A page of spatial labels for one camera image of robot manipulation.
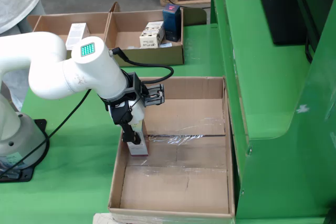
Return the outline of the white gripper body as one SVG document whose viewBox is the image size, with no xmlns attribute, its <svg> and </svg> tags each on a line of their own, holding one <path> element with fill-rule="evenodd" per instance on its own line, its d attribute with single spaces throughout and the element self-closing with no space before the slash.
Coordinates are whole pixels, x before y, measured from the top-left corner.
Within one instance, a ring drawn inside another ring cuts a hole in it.
<svg viewBox="0 0 336 224">
<path fill-rule="evenodd" d="M 145 107 L 141 102 L 134 103 L 130 107 L 132 120 L 130 121 L 131 125 L 138 124 L 141 120 L 144 119 Z"/>
</svg>

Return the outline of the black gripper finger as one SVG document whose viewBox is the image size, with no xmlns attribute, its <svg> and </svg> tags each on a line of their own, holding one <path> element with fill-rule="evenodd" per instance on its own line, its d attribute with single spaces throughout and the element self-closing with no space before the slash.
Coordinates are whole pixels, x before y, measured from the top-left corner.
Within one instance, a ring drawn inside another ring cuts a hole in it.
<svg viewBox="0 0 336 224">
<path fill-rule="evenodd" d="M 128 101 L 124 101 L 120 104 L 115 102 L 108 102 L 106 105 L 110 116 L 115 125 L 119 125 L 123 130 L 124 143 L 132 143 L 134 145 L 139 145 L 141 143 L 141 138 L 138 133 L 133 129 L 133 124 L 138 120 L 136 115 L 134 115 L 132 110 L 132 105 L 129 105 Z"/>
</svg>

